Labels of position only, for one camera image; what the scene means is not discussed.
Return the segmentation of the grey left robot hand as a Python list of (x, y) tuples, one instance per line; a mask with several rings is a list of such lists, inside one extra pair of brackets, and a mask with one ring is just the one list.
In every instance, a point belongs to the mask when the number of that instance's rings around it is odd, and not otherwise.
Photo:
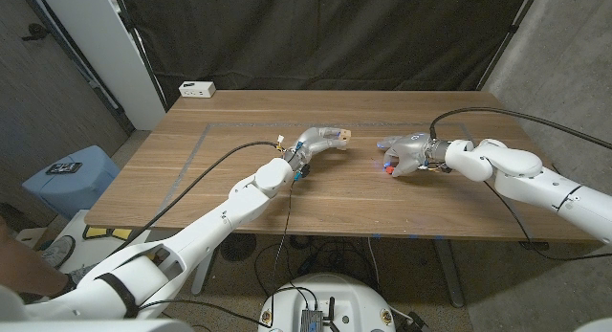
[(351, 131), (335, 127), (311, 127), (304, 131), (290, 147), (283, 159), (293, 171), (301, 170), (312, 157), (329, 148), (344, 149), (351, 138)]

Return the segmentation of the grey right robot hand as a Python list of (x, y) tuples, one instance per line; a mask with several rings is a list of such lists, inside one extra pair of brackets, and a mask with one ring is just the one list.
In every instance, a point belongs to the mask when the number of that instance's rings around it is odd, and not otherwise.
[(389, 136), (377, 142), (384, 150), (383, 167), (392, 177), (406, 176), (433, 163), (443, 163), (450, 142), (434, 140), (428, 133)]

